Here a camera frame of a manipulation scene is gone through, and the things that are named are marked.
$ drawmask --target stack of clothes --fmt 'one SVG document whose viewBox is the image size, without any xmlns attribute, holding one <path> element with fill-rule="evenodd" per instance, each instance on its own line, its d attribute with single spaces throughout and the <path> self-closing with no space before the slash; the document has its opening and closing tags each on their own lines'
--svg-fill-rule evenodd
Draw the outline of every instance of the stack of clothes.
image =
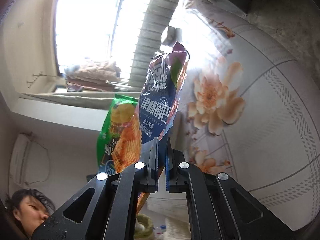
<svg viewBox="0 0 320 240">
<path fill-rule="evenodd" d="M 115 61 L 86 58 L 81 64 L 65 69 L 68 91 L 114 91 L 115 85 L 111 82 L 120 82 L 120 72 Z"/>
</svg>

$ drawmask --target person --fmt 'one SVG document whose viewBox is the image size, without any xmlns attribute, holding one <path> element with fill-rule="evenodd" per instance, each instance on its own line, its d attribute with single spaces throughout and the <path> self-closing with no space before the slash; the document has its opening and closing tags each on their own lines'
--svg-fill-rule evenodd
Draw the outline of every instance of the person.
<svg viewBox="0 0 320 240">
<path fill-rule="evenodd" d="M 7 212 L 22 233 L 31 239 L 35 229 L 54 212 L 53 202 L 37 189 L 20 189 L 5 201 Z"/>
</svg>

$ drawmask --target black hair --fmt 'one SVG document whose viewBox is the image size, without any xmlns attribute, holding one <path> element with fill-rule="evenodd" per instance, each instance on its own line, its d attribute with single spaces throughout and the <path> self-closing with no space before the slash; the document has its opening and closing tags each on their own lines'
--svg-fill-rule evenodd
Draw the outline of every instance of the black hair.
<svg viewBox="0 0 320 240">
<path fill-rule="evenodd" d="M 15 208 L 20 210 L 20 203 L 27 196 L 32 196 L 35 199 L 39 200 L 41 204 L 47 209 L 48 212 L 49 210 L 52 212 L 56 210 L 52 200 L 46 197 L 42 192 L 34 188 L 17 190 L 15 193 L 13 193 L 11 198 L 9 197 L 9 195 L 7 195 L 7 199 L 5 200 L 5 206 L 7 208 L 7 212 L 9 216 L 14 220 L 17 227 L 22 231 L 22 233 L 25 236 L 27 236 L 27 234 L 25 233 L 21 222 L 14 217 L 13 211 Z"/>
</svg>

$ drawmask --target chip bag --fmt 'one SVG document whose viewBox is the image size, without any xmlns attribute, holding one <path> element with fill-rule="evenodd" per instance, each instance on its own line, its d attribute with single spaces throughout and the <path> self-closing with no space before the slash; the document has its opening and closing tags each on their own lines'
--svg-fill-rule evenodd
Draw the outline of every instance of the chip bag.
<svg viewBox="0 0 320 240">
<path fill-rule="evenodd" d="M 142 144 L 154 137 L 161 140 L 172 127 L 188 61 L 188 52 L 178 42 L 173 46 L 172 52 L 152 59 L 134 115 L 124 127 L 112 154 L 116 172 L 122 172 L 139 160 Z M 137 212 L 148 195 L 140 195 Z"/>
<path fill-rule="evenodd" d="M 97 140 L 99 172 L 105 172 L 108 175 L 116 173 L 112 154 L 120 134 L 129 125 L 137 102 L 135 98 L 115 94 Z"/>
</svg>

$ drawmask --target ear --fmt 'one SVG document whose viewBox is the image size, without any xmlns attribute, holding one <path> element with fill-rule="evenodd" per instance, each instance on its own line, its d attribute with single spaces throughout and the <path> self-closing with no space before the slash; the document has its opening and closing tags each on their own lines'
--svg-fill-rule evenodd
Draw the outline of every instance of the ear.
<svg viewBox="0 0 320 240">
<path fill-rule="evenodd" d="M 14 208 L 14 210 L 12 211 L 12 214 L 13 216 L 16 218 L 16 220 L 20 221 L 21 222 L 21 219 L 20 219 L 20 211 L 16 208 Z"/>
</svg>

